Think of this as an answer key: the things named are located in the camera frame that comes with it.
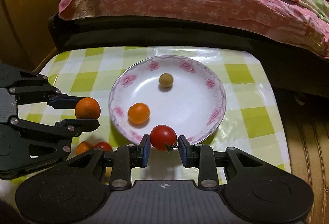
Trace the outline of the large orange mandarin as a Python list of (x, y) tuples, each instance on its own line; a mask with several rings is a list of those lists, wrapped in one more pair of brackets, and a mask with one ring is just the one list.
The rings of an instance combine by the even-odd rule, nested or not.
[(81, 99), (75, 106), (75, 117), (77, 119), (98, 119), (100, 114), (99, 103), (91, 97)]

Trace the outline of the red cherry tomato with stem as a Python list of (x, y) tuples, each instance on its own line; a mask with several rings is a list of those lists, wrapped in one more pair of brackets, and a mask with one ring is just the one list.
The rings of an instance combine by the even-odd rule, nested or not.
[(150, 133), (150, 142), (160, 152), (171, 152), (177, 145), (177, 134), (169, 126), (157, 125)]

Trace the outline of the small orange mandarin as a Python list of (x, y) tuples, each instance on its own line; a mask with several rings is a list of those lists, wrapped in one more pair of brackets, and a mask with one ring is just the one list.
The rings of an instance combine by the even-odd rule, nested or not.
[(132, 124), (143, 124), (151, 115), (148, 105), (144, 103), (136, 103), (128, 109), (128, 120)]

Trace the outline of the tan longan fruit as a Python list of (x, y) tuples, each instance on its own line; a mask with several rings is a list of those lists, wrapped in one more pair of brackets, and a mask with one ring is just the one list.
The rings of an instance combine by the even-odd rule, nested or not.
[(173, 76), (169, 73), (161, 74), (159, 78), (161, 88), (169, 88), (173, 85)]

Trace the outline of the white plate with pink flowers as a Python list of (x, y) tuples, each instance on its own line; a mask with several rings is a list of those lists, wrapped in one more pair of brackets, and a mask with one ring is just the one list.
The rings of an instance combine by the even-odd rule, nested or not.
[[(161, 88), (161, 74), (173, 76), (173, 85)], [(128, 120), (128, 109), (148, 105), (151, 115), (143, 124)], [(131, 143), (139, 143), (157, 125), (171, 127), (191, 144), (212, 135), (226, 111), (226, 93), (218, 76), (206, 65), (179, 55), (142, 60), (115, 81), (109, 95), (109, 113), (117, 131)]]

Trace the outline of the green checkered tablecloth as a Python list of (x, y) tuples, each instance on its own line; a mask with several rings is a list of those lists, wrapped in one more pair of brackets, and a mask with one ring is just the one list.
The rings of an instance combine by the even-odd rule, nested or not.
[(73, 139), (100, 141), (117, 148), (128, 144), (112, 125), (108, 98), (115, 80), (131, 65), (156, 55), (183, 55), (213, 70), (222, 81), (226, 114), (205, 143), (214, 150), (237, 147), (282, 170), (290, 171), (287, 141), (276, 99), (260, 61), (247, 52), (188, 47), (106, 47), (60, 53), (42, 65), (41, 73), (64, 93), (92, 97), (102, 109), (100, 127)]

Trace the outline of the wooden bedside cabinet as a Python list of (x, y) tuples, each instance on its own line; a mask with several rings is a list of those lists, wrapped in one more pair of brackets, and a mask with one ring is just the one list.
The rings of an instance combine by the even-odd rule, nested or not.
[(1, 0), (1, 62), (40, 70), (57, 48), (48, 29), (60, 0)]

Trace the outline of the dark bed frame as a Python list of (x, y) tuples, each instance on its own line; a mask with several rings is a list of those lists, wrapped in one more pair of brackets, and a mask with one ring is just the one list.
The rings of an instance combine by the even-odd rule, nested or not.
[(246, 51), (277, 88), (328, 96), (328, 61), (310, 51), (242, 29), (156, 17), (49, 19), (59, 52), (96, 47), (188, 46)]

